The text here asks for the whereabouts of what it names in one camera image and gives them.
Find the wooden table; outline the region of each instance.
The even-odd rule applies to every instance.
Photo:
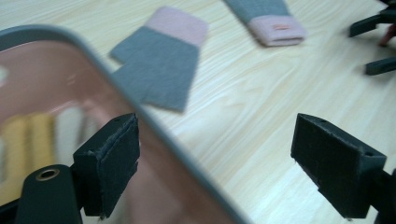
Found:
[[[288,0],[308,31],[298,46],[259,45],[222,1],[0,1],[0,29],[32,23],[79,34],[112,70],[109,51],[164,5],[207,21],[210,30],[187,111],[146,106],[185,153],[252,223],[349,223],[290,157],[297,113],[321,117],[386,154],[396,167],[396,76],[363,74],[394,54],[376,43],[386,26],[354,38],[347,28],[379,2]],[[371,209],[364,220],[373,223]]]

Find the black tripod leg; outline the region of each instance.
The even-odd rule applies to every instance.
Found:
[[[396,70],[396,57],[367,63],[365,74],[375,76],[393,70]]]
[[[377,24],[381,23],[381,21],[382,19],[380,15],[372,16],[362,21],[357,21],[350,26],[349,37],[372,31],[376,28]]]

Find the metal screw hole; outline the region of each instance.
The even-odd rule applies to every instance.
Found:
[[[40,174],[38,174],[35,179],[37,181],[47,181],[57,176],[59,173],[60,171],[58,169],[48,169],[40,172]]]

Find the fabric sample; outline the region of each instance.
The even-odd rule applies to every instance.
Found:
[[[233,13],[265,46],[297,45],[306,31],[283,0],[224,0]]]
[[[124,66],[110,78],[127,97],[181,112],[206,33],[204,21],[162,7],[111,50],[110,55]]]

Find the yellow object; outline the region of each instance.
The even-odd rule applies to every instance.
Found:
[[[55,163],[53,153],[53,117],[49,114],[31,114],[30,151],[32,172]]]
[[[1,131],[6,148],[5,178],[25,178],[31,171],[28,156],[28,119],[23,116],[7,119]]]
[[[3,182],[0,182],[0,205],[21,196],[26,176],[55,163],[53,117],[44,113],[14,116],[3,123],[1,136],[4,172]]]
[[[23,179],[30,173],[28,128],[26,117],[7,119],[1,129],[4,142],[4,178],[0,184],[0,204],[9,203],[21,195]]]

